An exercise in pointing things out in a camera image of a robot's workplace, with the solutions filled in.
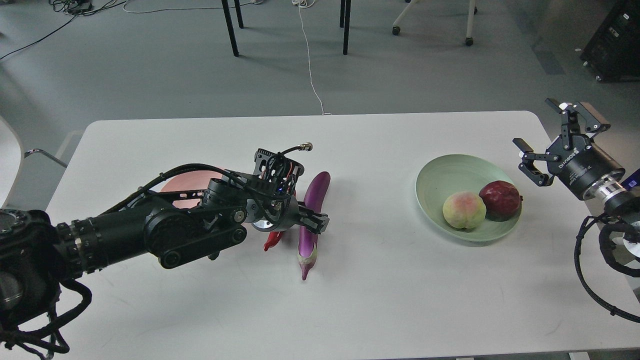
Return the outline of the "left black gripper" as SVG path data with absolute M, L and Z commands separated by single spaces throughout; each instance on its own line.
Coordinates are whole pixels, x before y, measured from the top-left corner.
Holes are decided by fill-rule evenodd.
M 311 209 L 299 209 L 297 194 L 289 196 L 284 200 L 271 200 L 264 202 L 262 208 L 256 205 L 254 219 L 250 219 L 250 224 L 254 229 L 261 232 L 285 231 L 294 226 L 306 228 L 315 235 L 322 234 L 329 225 L 329 215 L 318 213 Z

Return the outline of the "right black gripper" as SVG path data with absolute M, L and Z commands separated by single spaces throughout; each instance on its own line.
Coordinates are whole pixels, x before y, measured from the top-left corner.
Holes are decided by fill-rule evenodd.
M 601 178 L 621 180 L 625 169 L 590 137 L 581 135 L 579 125 L 583 119 L 585 132 L 596 135 L 609 130 L 610 122 L 588 102 L 561 103 L 546 98 L 545 103 L 561 117 L 560 135 L 547 148 L 548 153 L 535 153 L 521 137 L 514 137 L 512 143 L 522 152 L 519 170 L 538 187 L 551 186 L 555 176 L 581 201 L 595 197 L 593 187 Z M 535 161 L 547 162 L 551 175 L 542 173 Z

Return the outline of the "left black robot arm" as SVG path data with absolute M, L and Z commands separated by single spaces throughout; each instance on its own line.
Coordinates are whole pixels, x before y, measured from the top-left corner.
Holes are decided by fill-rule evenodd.
M 259 148 L 254 171 L 242 173 L 201 163 L 160 173 L 94 218 L 53 225 L 43 210 L 1 210 L 1 343 L 50 360 L 70 348 L 61 328 L 92 301 L 83 274 L 150 253 L 173 269 L 237 246 L 245 224 L 269 233 L 264 249 L 282 232 L 300 227 L 298 257 L 305 280 L 317 258 L 318 235 L 329 225 L 322 204 L 330 174 L 318 173 L 297 200 L 304 173 L 288 158 L 310 151 L 303 143 L 282 152 Z

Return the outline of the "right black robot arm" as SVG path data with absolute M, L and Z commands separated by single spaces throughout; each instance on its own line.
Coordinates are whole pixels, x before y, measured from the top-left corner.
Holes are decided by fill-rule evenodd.
M 573 260 L 578 279 L 587 294 L 612 316 L 638 322 L 639 317 L 614 306 L 590 288 L 581 267 L 582 243 L 595 224 L 601 224 L 598 234 L 599 251 L 606 264 L 621 274 L 638 278 L 638 269 L 617 261 L 614 250 L 618 243 L 630 248 L 639 242 L 639 191 L 627 189 L 621 179 L 625 169 L 595 142 L 595 137 L 611 125 L 587 102 L 559 102 L 547 98 L 545 103 L 560 118 L 560 134 L 542 153 L 536 153 L 523 139 L 513 143 L 521 152 L 519 170 L 539 187 L 548 187 L 560 180 L 579 201 L 599 199 L 603 212 L 583 219 L 576 235 Z

